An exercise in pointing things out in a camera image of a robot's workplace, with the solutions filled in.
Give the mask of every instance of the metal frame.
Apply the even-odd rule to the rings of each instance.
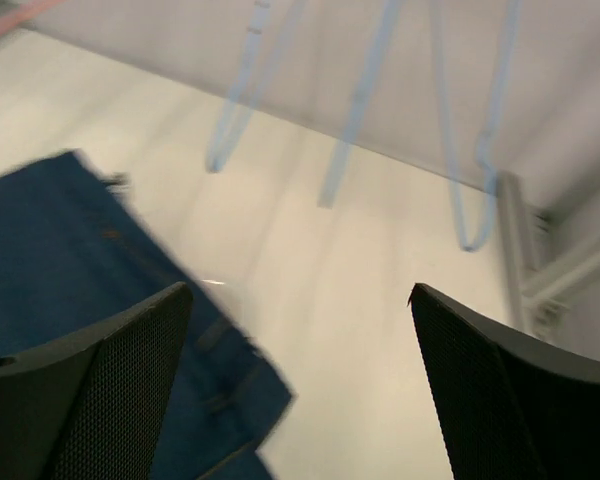
[[[520,179],[500,175],[498,214],[515,326],[552,342],[552,330],[573,299],[600,278],[600,236],[555,258],[547,251],[551,224],[524,203]]]

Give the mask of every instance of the blue cord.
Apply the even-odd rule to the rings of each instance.
[[[449,104],[449,92],[446,80],[445,59],[443,49],[443,20],[441,0],[430,0],[431,35],[433,45],[433,57],[436,72],[436,89],[438,96],[438,115],[440,118],[440,130],[442,132],[442,143],[444,154],[451,179],[451,194],[453,199],[453,211],[456,226],[456,234],[461,248],[466,252],[476,252],[484,246],[489,239],[496,215],[496,193],[497,193],[497,170],[491,164],[490,152],[493,138],[498,129],[504,109],[504,92],[509,77],[509,67],[513,57],[518,17],[520,12],[520,0],[509,0],[507,3],[507,15],[504,31],[500,42],[500,59],[494,72],[489,95],[487,116],[482,131],[478,135],[475,150],[475,160],[484,170],[484,191],[486,192],[486,204],[484,220],[472,242],[467,238],[466,222],[464,215],[464,203],[459,183],[458,155],[453,128],[451,125],[451,105]]]
[[[276,42],[274,50],[264,66],[262,79],[251,96],[246,108],[241,108],[238,117],[231,122],[233,110],[238,100],[244,93],[253,70],[253,64],[258,53],[262,29],[266,25],[270,4],[256,1],[251,23],[249,24],[247,39],[245,41],[242,67],[238,76],[229,89],[222,113],[216,124],[216,129],[207,151],[207,170],[219,172],[229,161],[229,157],[240,142],[242,134],[249,124],[251,115],[260,103],[264,92],[271,83],[273,76],[282,60],[282,55],[290,45],[293,32],[302,17],[306,0],[296,0],[289,10],[285,22],[281,27],[280,39]]]
[[[393,32],[393,27],[395,26],[402,4],[403,0],[387,0],[384,5],[380,25],[367,53],[362,74],[358,80],[353,104],[349,110],[349,118],[347,119],[342,137],[333,149],[331,164],[329,165],[318,201],[318,205],[320,206],[331,207],[335,201],[347,167],[351,144],[355,141],[362,126],[364,112],[369,104],[371,91],[378,76],[378,70],[384,60],[389,40],[391,39],[391,33]]]

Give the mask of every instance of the garment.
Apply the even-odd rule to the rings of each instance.
[[[0,178],[0,357],[177,281],[194,304],[151,478],[271,478],[256,449],[291,394],[257,348],[74,153]]]

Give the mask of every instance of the gray wall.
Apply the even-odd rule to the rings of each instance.
[[[289,6],[272,1],[271,51]],[[472,159],[506,0],[447,0],[448,72],[464,179]],[[338,134],[384,0],[307,0],[263,109]],[[362,145],[444,172],[431,72],[428,0],[404,2],[360,136]],[[43,32],[224,95],[253,0],[67,0]],[[507,109],[493,161],[523,176],[547,208],[600,164],[600,0],[522,2]]]
[[[599,234],[600,192],[562,224],[556,240],[564,251]],[[600,281],[577,299],[561,330],[565,347],[600,360]]]

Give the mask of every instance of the dark blue cloth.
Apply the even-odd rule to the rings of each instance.
[[[0,357],[176,281],[194,306],[151,478],[269,479],[256,449],[291,400],[270,363],[75,154],[0,178]]]

